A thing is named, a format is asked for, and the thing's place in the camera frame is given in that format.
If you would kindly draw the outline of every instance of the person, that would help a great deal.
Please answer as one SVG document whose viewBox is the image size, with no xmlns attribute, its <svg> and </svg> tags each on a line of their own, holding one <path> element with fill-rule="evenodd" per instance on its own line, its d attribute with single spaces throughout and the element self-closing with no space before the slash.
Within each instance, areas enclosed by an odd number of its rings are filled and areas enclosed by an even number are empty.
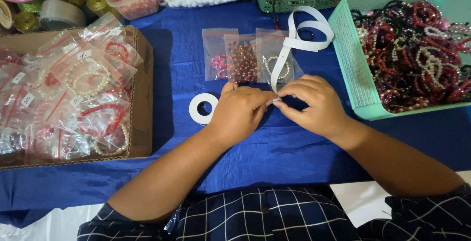
<svg viewBox="0 0 471 241">
<path fill-rule="evenodd" d="M 455 172 L 349 118 L 321 77 L 304 75 L 286 84 L 278 96 L 287 95 L 309 107 L 298 111 L 281 101 L 274 105 L 349 153 L 392 195 L 386 198 L 392 219 L 372 220 L 356 229 L 330 188 L 322 185 L 244 188 L 187 198 L 222 153 L 256 130 L 277 98 L 273 92 L 229 82 L 211 122 L 111 196 L 79 227 L 77 240 L 471 240 L 471 189 Z M 170 217 L 179 219 L 171 234 L 165 227 Z"/>
</svg>

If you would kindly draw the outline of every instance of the cardboard box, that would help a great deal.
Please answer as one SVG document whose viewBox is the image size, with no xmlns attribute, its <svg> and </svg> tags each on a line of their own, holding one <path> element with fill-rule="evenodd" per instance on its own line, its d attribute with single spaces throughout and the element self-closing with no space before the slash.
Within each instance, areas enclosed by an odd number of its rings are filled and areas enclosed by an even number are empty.
<svg viewBox="0 0 471 241">
<path fill-rule="evenodd" d="M 42 163 L 27 165 L 22 160 L 8 161 L 5 163 L 0 155 L 0 170 L 33 166 L 54 166 L 87 163 L 104 160 L 124 160 L 132 158 L 147 157 L 152 153 L 152 104 L 153 104 L 153 74 L 154 74 L 154 51 L 144 35 L 135 27 L 126 26 L 126 34 L 134 36 L 136 50 L 144 60 L 138 67 L 134 75 L 131 92 L 131 143 L 128 151 L 120 156 L 104 158 L 97 153 L 92 153 L 88 157 L 77 160 L 61 160 L 53 163 Z M 82 28 L 69 29 L 68 31 L 78 37 Z M 36 51 L 40 46 L 50 41 L 60 31 L 50 31 L 30 34 L 17 34 L 7 37 L 0 37 L 0 44 L 6 45 L 16 51 L 27 53 Z"/>
</svg>

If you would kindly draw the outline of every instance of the pink beads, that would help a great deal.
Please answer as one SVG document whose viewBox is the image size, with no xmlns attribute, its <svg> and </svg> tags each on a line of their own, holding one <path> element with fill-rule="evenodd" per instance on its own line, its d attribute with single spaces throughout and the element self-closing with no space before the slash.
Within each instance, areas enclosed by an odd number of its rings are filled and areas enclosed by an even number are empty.
<svg viewBox="0 0 471 241">
<path fill-rule="evenodd" d="M 152 15 L 159 10 L 157 0 L 137 0 L 116 8 L 128 20 Z"/>
</svg>

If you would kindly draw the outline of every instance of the teal plastic basket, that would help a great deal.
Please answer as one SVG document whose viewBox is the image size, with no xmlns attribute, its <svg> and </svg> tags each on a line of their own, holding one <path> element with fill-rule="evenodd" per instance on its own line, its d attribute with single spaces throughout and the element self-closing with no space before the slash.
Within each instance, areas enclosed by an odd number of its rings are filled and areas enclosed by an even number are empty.
<svg viewBox="0 0 471 241">
<path fill-rule="evenodd" d="M 471 102 L 426 107 L 402 113 L 387 112 L 381 105 L 380 97 L 374 86 L 373 77 L 368 68 L 366 57 L 356 33 L 356 27 L 350 14 L 351 9 L 362 13 L 383 8 L 391 0 L 341 0 L 329 18 L 329 24 L 335 34 L 333 45 L 342 70 L 343 79 L 355 114 L 366 120 L 392 118 L 416 113 L 424 113 L 454 107 L 471 105 Z M 421 0 L 403 0 L 414 2 Z M 443 17 L 452 23 L 471 22 L 471 0 L 428 0 L 439 6 Z M 471 54 L 460 54 L 463 64 L 471 64 Z"/>
</svg>

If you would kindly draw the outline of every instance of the plaid shirt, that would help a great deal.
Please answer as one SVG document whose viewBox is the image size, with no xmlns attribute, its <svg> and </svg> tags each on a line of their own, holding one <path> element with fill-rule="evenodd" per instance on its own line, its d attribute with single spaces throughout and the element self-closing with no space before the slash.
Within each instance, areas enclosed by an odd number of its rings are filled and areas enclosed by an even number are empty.
<svg viewBox="0 0 471 241">
<path fill-rule="evenodd" d="M 328 186 L 244 189 L 186 200 L 168 225 L 129 220 L 105 204 L 78 241 L 471 240 L 471 188 L 393 198 L 392 219 L 352 226 Z"/>
</svg>

